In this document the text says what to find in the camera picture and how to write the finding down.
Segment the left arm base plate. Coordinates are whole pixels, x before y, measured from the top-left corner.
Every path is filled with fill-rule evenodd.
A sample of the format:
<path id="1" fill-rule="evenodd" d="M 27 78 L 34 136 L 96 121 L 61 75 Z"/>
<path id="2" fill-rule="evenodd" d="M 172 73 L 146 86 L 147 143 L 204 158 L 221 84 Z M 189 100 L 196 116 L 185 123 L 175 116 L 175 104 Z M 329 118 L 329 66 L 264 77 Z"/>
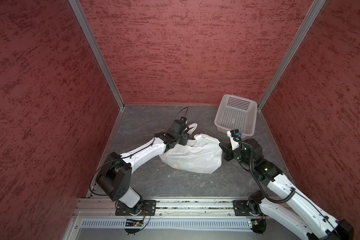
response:
<path id="1" fill-rule="evenodd" d="M 116 216 L 154 216 L 156 211 L 157 201 L 155 200 L 140 200 L 133 208 L 129 208 L 126 204 L 117 201 L 115 203 Z"/>

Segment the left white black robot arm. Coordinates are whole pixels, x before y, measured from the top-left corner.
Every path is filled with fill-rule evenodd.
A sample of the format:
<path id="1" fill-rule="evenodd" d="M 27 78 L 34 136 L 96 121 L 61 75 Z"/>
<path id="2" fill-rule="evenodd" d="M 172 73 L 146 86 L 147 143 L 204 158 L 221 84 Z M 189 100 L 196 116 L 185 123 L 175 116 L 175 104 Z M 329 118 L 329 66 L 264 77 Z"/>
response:
<path id="1" fill-rule="evenodd" d="M 129 214 L 145 214 L 143 197 L 131 187 L 132 174 L 149 160 L 166 153 L 177 145 L 186 145 L 190 127 L 186 117 L 174 120 L 167 132 L 159 132 L 144 145 L 123 153 L 110 153 L 105 162 L 95 171 L 92 181 L 99 186 L 103 194 L 94 192 L 89 184 L 89 191 L 96 196 L 107 196 L 113 202 L 120 202 L 127 207 Z"/>

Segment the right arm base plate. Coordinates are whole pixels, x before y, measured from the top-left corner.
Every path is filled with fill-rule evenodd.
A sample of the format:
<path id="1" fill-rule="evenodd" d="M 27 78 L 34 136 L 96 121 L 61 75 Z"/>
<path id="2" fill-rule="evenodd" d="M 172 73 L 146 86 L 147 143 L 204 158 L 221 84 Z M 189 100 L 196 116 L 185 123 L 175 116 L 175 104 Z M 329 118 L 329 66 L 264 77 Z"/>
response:
<path id="1" fill-rule="evenodd" d="M 234 200 L 233 210 L 235 212 L 236 217 L 250 217 L 253 214 L 250 212 L 250 208 L 248 205 L 248 200 Z"/>

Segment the white plastic bag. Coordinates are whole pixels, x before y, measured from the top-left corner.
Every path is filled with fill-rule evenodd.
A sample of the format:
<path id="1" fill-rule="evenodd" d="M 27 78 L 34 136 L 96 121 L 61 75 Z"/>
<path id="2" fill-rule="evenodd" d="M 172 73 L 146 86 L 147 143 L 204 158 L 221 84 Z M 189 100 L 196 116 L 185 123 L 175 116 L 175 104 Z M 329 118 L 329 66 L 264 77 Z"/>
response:
<path id="1" fill-rule="evenodd" d="M 160 155 L 168 166 L 182 171 L 212 174 L 222 165 L 220 141 L 207 134 L 196 134 L 186 145 L 176 145 Z"/>

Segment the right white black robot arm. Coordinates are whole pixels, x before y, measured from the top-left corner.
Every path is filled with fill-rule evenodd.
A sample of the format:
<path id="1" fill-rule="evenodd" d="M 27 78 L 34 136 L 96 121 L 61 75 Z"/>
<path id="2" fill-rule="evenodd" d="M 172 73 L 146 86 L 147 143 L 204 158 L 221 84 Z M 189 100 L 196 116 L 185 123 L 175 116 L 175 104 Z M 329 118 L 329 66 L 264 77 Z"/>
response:
<path id="1" fill-rule="evenodd" d="M 303 194 L 276 165 L 264 158 L 256 140 L 243 141 L 234 136 L 230 141 L 219 144 L 224 160 L 237 161 L 259 187 L 245 204 L 234 202 L 236 215 L 258 217 L 252 222 L 253 232 L 264 233 L 266 218 L 270 217 L 301 240 L 354 238 L 354 227 L 346 220 L 337 220 Z"/>

